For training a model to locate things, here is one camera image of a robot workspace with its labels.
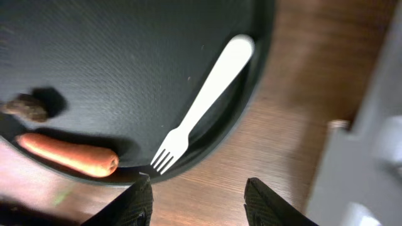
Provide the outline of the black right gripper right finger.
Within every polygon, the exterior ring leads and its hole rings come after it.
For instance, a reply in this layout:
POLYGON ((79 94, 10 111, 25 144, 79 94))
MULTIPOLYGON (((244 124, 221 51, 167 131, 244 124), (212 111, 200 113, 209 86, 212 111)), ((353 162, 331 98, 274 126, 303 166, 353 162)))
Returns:
POLYGON ((259 178, 248 178, 244 208, 249 226, 317 226, 259 178))

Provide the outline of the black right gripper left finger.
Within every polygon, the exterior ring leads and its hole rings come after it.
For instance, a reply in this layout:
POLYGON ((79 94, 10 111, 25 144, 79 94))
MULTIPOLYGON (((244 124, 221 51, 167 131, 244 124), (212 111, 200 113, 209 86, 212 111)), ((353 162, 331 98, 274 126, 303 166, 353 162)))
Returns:
POLYGON ((138 180, 81 226, 149 226, 153 191, 148 175, 138 180))

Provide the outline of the white plastic fork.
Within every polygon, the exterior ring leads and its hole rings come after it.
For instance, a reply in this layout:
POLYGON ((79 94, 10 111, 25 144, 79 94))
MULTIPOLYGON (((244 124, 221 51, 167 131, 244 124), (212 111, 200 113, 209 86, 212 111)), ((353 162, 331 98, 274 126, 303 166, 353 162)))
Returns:
POLYGON ((254 41, 248 35, 236 35, 226 44, 185 117, 166 135, 153 157, 151 165, 159 174, 165 173, 185 153, 191 130, 240 74, 254 49, 254 41))

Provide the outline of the orange carrot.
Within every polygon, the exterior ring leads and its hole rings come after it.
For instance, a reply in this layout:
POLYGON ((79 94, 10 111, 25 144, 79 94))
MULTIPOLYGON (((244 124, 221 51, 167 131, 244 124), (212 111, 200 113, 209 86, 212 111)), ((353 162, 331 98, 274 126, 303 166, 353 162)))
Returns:
POLYGON ((119 165, 118 155, 108 148, 68 143, 36 133, 22 134, 16 142, 32 154, 95 178, 111 175, 119 165))

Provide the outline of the ginger piece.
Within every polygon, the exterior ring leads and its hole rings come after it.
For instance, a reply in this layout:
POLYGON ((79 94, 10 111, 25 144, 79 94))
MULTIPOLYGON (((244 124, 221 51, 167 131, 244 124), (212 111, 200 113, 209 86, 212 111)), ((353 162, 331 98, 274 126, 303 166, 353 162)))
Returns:
POLYGON ((32 95, 19 94, 1 106, 1 112, 11 114, 31 122, 46 122, 48 112, 44 103, 32 95))

